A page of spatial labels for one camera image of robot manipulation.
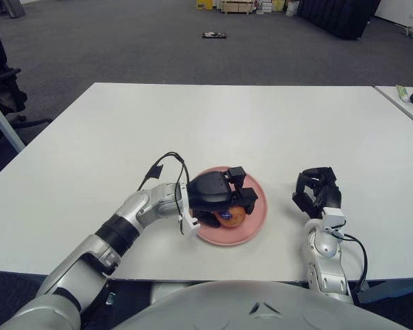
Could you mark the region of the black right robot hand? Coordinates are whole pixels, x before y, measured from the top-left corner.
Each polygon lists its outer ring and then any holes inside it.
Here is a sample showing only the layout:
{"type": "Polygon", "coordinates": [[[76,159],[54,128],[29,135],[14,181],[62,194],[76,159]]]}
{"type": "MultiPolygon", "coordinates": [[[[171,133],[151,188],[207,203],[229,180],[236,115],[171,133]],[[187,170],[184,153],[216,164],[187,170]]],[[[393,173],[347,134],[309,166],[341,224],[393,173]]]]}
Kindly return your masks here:
{"type": "Polygon", "coordinates": [[[331,167],[309,168],[298,174],[292,199],[311,219],[323,219],[325,207],[341,207],[341,191],[331,167]]]}

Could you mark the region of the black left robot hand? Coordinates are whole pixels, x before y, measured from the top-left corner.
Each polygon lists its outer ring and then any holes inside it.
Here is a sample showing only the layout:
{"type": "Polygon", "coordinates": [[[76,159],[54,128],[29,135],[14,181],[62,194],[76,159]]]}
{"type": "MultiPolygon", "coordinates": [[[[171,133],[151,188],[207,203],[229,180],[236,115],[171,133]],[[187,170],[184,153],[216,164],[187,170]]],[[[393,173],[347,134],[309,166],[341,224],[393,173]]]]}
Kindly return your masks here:
{"type": "Polygon", "coordinates": [[[188,185],[191,214],[212,228],[240,226],[258,200],[253,188],[244,187],[245,178],[241,166],[198,175],[188,185]]]}

